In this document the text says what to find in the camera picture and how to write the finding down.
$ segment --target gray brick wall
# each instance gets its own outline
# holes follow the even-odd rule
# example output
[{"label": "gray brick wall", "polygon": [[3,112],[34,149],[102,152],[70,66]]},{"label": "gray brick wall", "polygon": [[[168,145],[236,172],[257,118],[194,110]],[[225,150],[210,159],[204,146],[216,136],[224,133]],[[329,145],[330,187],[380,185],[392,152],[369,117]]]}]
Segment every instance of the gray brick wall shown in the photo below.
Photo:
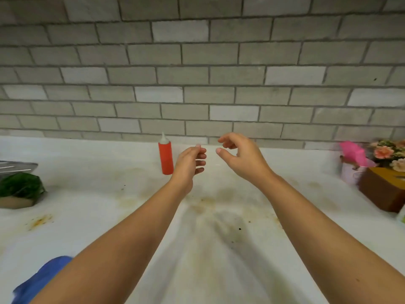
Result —
[{"label": "gray brick wall", "polygon": [[403,0],[4,0],[0,134],[405,138]]}]

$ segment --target red squeeze bottle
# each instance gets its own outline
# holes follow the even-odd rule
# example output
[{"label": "red squeeze bottle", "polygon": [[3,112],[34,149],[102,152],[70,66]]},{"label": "red squeeze bottle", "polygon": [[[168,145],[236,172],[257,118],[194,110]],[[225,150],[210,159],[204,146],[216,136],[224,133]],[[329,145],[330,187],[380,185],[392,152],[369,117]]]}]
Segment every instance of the red squeeze bottle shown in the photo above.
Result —
[{"label": "red squeeze bottle", "polygon": [[162,138],[159,142],[159,154],[162,173],[164,175],[173,174],[172,143],[165,137],[164,132],[162,132]]}]

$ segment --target forearm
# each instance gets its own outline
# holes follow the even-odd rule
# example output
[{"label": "forearm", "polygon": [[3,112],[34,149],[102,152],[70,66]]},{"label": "forearm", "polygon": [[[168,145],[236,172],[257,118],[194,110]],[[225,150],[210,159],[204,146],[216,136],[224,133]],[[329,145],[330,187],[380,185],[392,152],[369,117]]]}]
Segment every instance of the forearm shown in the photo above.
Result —
[{"label": "forearm", "polygon": [[32,301],[124,303],[159,246],[184,191],[169,182],[78,254]]},{"label": "forearm", "polygon": [[266,177],[259,188],[330,303],[403,301],[405,278],[282,178]]}]

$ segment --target blue cloth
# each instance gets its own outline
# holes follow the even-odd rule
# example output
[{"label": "blue cloth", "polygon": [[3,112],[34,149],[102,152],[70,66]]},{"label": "blue cloth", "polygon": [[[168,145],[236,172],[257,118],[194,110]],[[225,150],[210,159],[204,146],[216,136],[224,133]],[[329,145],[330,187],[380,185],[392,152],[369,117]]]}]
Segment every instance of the blue cloth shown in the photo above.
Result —
[{"label": "blue cloth", "polygon": [[14,289],[11,304],[28,304],[73,258],[60,256],[48,261],[37,273]]}]

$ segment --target white bottle cap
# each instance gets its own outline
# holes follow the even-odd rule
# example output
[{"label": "white bottle cap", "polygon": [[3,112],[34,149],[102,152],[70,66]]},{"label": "white bottle cap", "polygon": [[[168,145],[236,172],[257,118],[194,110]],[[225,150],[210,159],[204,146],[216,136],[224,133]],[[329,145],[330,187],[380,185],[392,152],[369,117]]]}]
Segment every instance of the white bottle cap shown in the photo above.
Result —
[{"label": "white bottle cap", "polygon": [[169,144],[170,143],[170,141],[166,138],[166,136],[165,136],[165,133],[164,132],[162,132],[162,138],[160,139],[160,141],[159,141],[159,144]]}]

